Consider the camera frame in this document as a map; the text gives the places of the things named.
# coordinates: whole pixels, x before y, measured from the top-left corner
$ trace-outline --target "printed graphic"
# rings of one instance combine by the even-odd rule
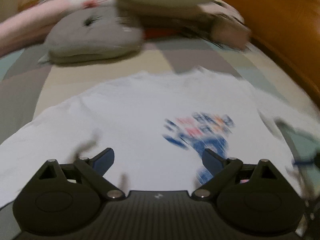
[[[193,148],[202,158],[204,149],[209,148],[221,157],[226,157],[228,143],[225,138],[234,127],[228,115],[222,117],[206,113],[193,113],[191,117],[175,118],[174,121],[166,119],[164,127],[169,134],[163,137],[170,143],[185,150]],[[202,167],[197,172],[197,178],[203,185],[212,178],[212,174]]]

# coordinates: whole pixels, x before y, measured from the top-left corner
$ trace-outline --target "bed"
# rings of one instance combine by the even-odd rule
[[[24,0],[24,4],[20,4],[19,8],[25,8],[32,1]],[[226,1],[237,8],[237,0]],[[316,82],[306,81],[310,80],[310,74],[305,75],[305,73],[311,70],[297,72],[295,71],[297,68],[288,67],[295,66],[294,64],[280,61],[279,59],[287,58],[290,54],[281,57],[276,53],[281,47],[272,50],[273,47],[261,42],[263,41],[259,39],[261,35],[256,34],[255,25],[250,18],[247,19],[249,16],[246,11],[241,7],[237,9],[245,16],[246,22],[249,22],[249,27],[254,31],[254,44],[264,49],[263,51],[278,65],[252,44],[240,52],[218,47],[202,39],[180,36],[149,40],[139,53],[85,64],[63,66],[50,63],[38,64],[38,59],[46,53],[41,44],[2,57],[0,59],[0,144],[48,107],[59,104],[100,82],[128,76],[141,70],[150,73],[165,71],[182,73],[197,65],[244,78],[253,86],[320,120],[318,108],[314,103],[318,102],[319,97],[314,86]],[[308,91],[313,100],[279,66],[292,77],[296,77],[295,81]],[[300,157],[307,157],[306,153],[299,154]],[[313,169],[303,171],[303,175],[309,190],[312,193],[320,192],[318,183],[320,175]]]

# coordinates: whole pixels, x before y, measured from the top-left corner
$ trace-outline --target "clothing item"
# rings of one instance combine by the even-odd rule
[[[104,177],[125,192],[193,192],[212,177],[201,160],[210,148],[244,163],[269,159],[300,194],[288,174],[292,154],[275,119],[320,134],[316,121],[231,75],[204,69],[142,72],[104,82],[46,109],[0,145],[0,206],[12,201],[47,159],[72,162],[76,148],[97,131],[96,146],[83,156],[113,148],[115,162]]]

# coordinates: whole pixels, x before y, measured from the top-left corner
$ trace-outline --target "t-shirt sleeve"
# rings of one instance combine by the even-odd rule
[[[251,94],[264,122],[272,120],[272,129],[276,129],[276,122],[284,122],[296,132],[308,133],[315,140],[320,140],[320,123],[318,120],[302,114],[282,100],[260,89],[251,87]]]

